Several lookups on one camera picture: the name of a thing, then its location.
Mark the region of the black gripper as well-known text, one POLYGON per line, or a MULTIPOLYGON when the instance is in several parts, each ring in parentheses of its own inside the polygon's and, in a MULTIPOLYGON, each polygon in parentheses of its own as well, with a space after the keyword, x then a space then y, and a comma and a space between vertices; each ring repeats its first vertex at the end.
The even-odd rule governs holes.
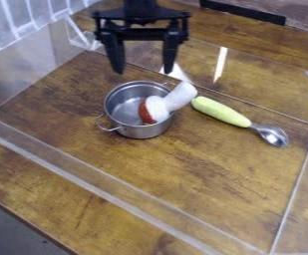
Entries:
POLYGON ((126 7, 95 11, 97 40, 103 42, 111 67, 115 73, 125 71, 125 44, 127 41, 163 41, 163 72, 169 74, 177 55, 178 43, 188 40, 186 11, 161 6, 141 7, 133 10, 126 7))

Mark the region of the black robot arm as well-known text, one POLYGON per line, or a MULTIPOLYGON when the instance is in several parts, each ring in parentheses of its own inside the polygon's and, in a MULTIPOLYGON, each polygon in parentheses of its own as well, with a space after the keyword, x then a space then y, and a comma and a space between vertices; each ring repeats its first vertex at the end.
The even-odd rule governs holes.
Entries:
POLYGON ((123 6, 95 11, 97 40, 105 45, 113 70, 125 70, 125 41, 162 41, 162 67, 169 74, 178 45, 188 40, 186 11, 161 7, 155 0, 123 0, 123 6))

